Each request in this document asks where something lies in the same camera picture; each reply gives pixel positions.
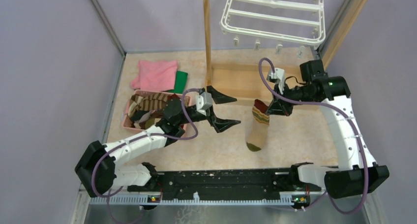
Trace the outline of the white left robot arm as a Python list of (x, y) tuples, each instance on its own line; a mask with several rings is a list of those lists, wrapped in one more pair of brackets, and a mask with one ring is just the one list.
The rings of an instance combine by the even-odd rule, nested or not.
[(240, 124), (239, 120), (220, 119), (213, 110), (214, 104), (235, 102), (237, 99), (217, 91), (213, 86), (186, 90), (181, 97), (169, 96), (161, 109), (162, 119), (148, 129), (111, 143), (90, 143), (75, 166), (75, 173), (90, 197), (111, 197), (111, 189), (140, 186), (146, 191), (157, 187), (154, 166), (144, 162), (124, 166), (128, 161), (149, 151), (167, 147), (185, 140), (181, 127), (208, 121), (217, 133)]

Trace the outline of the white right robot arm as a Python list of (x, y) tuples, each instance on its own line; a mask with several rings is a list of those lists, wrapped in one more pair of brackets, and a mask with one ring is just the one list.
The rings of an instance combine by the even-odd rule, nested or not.
[(285, 71), (270, 67), (264, 83), (272, 82), (270, 115), (290, 116), (296, 105), (316, 105), (321, 110), (336, 147), (337, 168), (313, 163), (291, 166), (289, 186), (300, 191), (308, 184), (326, 189), (334, 199), (374, 192), (388, 177), (385, 165), (378, 165), (368, 150), (352, 109), (349, 86), (342, 76), (329, 76), (321, 60), (299, 66), (303, 83), (290, 88)]

